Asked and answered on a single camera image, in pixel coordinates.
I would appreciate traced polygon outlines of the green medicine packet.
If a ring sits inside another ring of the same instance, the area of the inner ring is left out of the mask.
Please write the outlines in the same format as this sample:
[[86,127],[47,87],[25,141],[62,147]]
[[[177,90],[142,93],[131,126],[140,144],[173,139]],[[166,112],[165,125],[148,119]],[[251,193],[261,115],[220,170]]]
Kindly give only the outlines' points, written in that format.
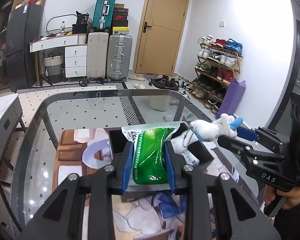
[[162,186],[168,183],[164,143],[179,129],[180,122],[161,122],[126,126],[122,134],[133,143],[130,187]]

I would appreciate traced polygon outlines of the white plush toy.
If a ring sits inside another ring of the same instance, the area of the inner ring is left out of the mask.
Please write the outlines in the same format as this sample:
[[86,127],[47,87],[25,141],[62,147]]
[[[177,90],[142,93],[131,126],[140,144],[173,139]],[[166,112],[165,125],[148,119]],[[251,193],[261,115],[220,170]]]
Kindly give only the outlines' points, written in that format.
[[243,118],[235,118],[226,113],[221,114],[220,118],[207,122],[204,120],[195,120],[190,123],[190,130],[200,141],[214,141],[222,135],[231,138],[237,137],[237,129],[243,123]]

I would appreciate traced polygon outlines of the red white pouch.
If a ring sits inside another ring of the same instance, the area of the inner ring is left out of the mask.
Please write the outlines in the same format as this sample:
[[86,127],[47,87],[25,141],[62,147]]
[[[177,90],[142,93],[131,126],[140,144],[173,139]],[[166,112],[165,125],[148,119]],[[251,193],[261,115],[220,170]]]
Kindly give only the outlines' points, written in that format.
[[176,154],[182,155],[187,164],[198,166],[200,160],[198,155],[201,144],[191,130],[186,130],[181,135],[171,138],[170,142]]

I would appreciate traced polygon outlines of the anime print table mat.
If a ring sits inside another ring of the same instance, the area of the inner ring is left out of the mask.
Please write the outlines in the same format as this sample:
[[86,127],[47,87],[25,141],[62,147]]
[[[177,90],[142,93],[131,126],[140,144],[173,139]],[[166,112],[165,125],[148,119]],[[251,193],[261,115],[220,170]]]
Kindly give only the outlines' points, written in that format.
[[[119,141],[125,149],[128,141]],[[37,239],[81,239],[84,208],[89,207],[88,239],[265,239],[267,218],[227,173],[204,173],[175,154],[176,194],[140,198],[124,213],[122,154],[95,173],[72,173],[29,222]]]

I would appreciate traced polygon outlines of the purple bag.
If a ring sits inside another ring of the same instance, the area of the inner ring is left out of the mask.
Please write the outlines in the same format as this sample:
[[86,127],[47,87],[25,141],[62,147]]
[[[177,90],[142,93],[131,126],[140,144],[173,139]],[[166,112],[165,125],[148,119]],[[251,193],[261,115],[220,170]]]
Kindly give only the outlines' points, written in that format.
[[243,94],[246,89],[245,81],[238,82],[236,79],[233,79],[230,83],[225,97],[217,111],[215,119],[219,119],[221,114],[226,113],[228,115],[233,115],[237,109],[240,101],[242,100]]

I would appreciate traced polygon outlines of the wooden shoe rack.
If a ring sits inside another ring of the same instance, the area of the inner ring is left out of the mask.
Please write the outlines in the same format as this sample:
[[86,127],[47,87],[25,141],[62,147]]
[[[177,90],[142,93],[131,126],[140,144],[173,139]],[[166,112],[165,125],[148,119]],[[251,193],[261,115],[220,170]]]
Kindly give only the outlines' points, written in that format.
[[243,44],[232,38],[214,40],[211,35],[200,37],[198,44],[191,94],[216,115],[230,83],[241,73]]

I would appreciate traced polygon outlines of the silver suitcase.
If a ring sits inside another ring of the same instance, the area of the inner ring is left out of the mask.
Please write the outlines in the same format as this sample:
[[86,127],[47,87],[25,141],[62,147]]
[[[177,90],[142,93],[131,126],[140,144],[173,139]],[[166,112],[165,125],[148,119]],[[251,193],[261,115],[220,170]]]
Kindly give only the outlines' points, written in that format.
[[129,35],[110,35],[108,42],[106,78],[108,82],[128,77],[133,38]]

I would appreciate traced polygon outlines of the woven laundry basket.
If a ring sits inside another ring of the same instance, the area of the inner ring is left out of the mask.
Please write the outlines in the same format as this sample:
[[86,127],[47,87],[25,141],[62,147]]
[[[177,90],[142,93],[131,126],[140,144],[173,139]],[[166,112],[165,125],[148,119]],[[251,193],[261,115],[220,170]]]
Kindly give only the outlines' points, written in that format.
[[62,81],[61,68],[64,67],[64,59],[60,53],[50,53],[43,59],[45,76],[49,83]]

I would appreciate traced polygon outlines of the grey side cabinet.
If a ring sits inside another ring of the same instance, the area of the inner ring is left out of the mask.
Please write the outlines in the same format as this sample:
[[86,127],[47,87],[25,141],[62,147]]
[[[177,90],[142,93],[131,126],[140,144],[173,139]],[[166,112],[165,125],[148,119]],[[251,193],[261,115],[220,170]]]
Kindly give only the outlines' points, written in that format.
[[0,97],[0,163],[11,134],[21,121],[22,113],[17,93]]

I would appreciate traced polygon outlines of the beige suitcase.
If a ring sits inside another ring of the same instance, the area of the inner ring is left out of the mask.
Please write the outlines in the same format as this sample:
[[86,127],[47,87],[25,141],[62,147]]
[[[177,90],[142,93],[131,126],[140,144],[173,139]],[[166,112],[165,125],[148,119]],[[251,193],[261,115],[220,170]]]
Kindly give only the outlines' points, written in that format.
[[96,32],[88,35],[87,42],[87,78],[106,77],[108,33]]

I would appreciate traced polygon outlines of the white drawer desk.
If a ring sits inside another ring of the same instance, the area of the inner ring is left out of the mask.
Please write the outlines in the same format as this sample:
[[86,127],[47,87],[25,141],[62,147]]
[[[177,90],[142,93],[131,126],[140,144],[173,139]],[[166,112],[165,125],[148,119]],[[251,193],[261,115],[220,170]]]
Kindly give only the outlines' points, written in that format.
[[30,52],[61,55],[67,79],[87,76],[87,34],[44,37],[30,42]]

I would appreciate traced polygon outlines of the wooden door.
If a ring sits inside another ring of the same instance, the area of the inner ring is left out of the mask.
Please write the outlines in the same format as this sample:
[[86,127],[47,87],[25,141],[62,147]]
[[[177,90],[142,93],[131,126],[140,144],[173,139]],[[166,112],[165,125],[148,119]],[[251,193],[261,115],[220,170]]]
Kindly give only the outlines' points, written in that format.
[[134,72],[174,73],[190,0],[145,0],[134,56]]

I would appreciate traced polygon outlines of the stacked shoe boxes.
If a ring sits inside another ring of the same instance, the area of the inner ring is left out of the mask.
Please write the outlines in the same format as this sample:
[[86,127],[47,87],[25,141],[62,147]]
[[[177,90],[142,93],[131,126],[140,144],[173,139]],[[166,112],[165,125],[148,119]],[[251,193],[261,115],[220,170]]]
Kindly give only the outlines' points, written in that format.
[[111,22],[111,31],[117,35],[128,35],[129,24],[128,24],[129,9],[125,8],[124,4],[115,3],[113,18]]

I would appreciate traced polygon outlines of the black bag on desk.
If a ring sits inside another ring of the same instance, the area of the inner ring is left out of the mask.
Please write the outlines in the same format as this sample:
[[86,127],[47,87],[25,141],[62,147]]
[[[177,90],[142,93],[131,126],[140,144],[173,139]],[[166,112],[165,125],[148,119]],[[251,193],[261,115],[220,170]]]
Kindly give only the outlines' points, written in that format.
[[81,12],[76,11],[77,20],[76,23],[72,25],[72,33],[73,34],[86,34],[87,26],[89,20],[89,14],[83,14]]

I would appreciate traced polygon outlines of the teal suitcase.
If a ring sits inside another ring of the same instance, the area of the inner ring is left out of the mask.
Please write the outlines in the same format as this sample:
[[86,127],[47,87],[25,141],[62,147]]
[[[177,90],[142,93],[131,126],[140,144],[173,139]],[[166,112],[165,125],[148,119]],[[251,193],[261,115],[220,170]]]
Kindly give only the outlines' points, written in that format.
[[111,27],[116,0],[97,0],[94,10],[92,27],[106,30]]

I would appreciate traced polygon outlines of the plastic water bottle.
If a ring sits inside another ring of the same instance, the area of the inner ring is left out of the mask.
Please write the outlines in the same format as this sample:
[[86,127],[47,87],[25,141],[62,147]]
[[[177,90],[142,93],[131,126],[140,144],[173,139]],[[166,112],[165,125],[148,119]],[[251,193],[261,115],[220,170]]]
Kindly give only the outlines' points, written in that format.
[[65,22],[61,23],[60,35],[63,36],[65,34]]

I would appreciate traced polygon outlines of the black refrigerator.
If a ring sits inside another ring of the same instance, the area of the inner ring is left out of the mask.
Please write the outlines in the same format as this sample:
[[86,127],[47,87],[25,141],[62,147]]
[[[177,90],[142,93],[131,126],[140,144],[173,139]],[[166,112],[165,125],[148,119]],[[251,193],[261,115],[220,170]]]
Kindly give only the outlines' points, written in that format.
[[27,3],[9,15],[6,33],[6,67],[11,91],[36,82],[30,43],[39,37],[43,7]]

